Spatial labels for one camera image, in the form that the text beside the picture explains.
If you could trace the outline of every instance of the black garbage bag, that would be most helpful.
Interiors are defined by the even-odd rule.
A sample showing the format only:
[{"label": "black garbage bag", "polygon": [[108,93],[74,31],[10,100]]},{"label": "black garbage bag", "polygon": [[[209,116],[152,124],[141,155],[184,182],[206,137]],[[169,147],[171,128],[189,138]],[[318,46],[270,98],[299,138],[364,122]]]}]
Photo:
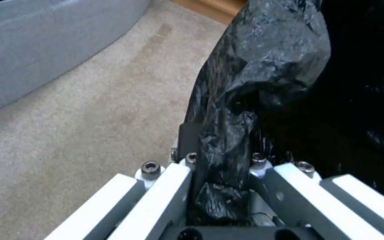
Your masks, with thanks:
[{"label": "black garbage bag", "polygon": [[191,222],[247,222],[252,152],[384,194],[384,0],[321,9],[330,42],[318,2],[251,0],[202,67],[185,118],[203,123]]},{"label": "black garbage bag", "polygon": [[329,55],[317,1],[251,0],[235,17],[201,68],[185,119],[203,123],[189,210],[194,224],[246,224],[259,122],[294,109]]}]

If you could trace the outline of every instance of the bolt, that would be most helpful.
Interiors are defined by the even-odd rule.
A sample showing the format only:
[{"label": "bolt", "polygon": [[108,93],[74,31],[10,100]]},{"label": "bolt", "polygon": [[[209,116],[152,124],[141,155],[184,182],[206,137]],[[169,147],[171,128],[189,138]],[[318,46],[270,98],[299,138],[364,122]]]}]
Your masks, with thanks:
[{"label": "bolt", "polygon": [[296,167],[304,172],[306,175],[308,175],[310,178],[312,178],[314,176],[314,173],[315,173],[315,167],[310,164],[310,163],[307,163],[307,162],[298,162],[296,163]]},{"label": "bolt", "polygon": [[161,175],[161,165],[155,161],[148,161],[142,164],[142,176],[146,180],[157,179]]},{"label": "bolt", "polygon": [[177,148],[175,147],[171,149],[170,160],[173,163],[177,163]]},{"label": "bolt", "polygon": [[260,152],[255,152],[251,158],[251,165],[253,166],[264,166],[266,164],[267,159]]},{"label": "bolt", "polygon": [[196,162],[196,152],[190,152],[186,154],[186,162],[190,164],[195,164]]},{"label": "bolt", "polygon": [[194,171],[196,163],[196,152],[190,152],[186,154],[185,161],[186,166],[189,167],[192,171]]}]

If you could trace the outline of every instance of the hole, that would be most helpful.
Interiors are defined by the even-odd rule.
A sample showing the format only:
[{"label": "hole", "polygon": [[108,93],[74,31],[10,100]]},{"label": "hole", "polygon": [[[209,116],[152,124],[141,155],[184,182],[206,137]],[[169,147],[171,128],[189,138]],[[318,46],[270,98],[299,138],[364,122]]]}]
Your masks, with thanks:
[{"label": "hole", "polygon": [[177,240],[203,240],[201,233],[195,228],[186,228],[177,236]]},{"label": "hole", "polygon": [[276,193],[276,198],[279,200],[279,201],[283,201],[284,200],[284,194],[282,192],[277,192]]},{"label": "hole", "polygon": [[146,163],[145,168],[146,169],[151,169],[151,168],[156,168],[157,165],[155,163]]},{"label": "hole", "polygon": [[300,238],[288,229],[281,229],[276,231],[275,240],[300,240]]}]

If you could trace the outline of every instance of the hex socket bolt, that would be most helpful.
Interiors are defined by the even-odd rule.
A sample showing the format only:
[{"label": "hex socket bolt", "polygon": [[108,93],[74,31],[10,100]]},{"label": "hex socket bolt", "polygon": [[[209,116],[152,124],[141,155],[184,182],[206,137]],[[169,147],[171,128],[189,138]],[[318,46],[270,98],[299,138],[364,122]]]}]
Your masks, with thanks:
[{"label": "hex socket bolt", "polygon": [[141,170],[142,176],[146,180],[154,180],[161,175],[161,165],[155,161],[143,163]]},{"label": "hex socket bolt", "polygon": [[196,152],[190,152],[186,154],[186,163],[189,163],[189,164],[196,163]]},{"label": "hex socket bolt", "polygon": [[315,167],[312,164],[301,161],[296,163],[296,167],[310,178],[314,176]]},{"label": "hex socket bolt", "polygon": [[264,166],[266,164],[267,159],[260,152],[255,152],[251,158],[251,165],[253,166]]}]

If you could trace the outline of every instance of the screw head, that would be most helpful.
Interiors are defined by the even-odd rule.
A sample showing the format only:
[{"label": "screw head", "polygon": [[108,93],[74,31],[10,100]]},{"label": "screw head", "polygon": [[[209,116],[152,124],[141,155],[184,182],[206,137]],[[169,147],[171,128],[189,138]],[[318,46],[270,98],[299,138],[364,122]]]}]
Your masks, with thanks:
[{"label": "screw head", "polygon": [[141,171],[144,179],[153,180],[161,175],[161,165],[155,161],[148,161],[142,164]]}]

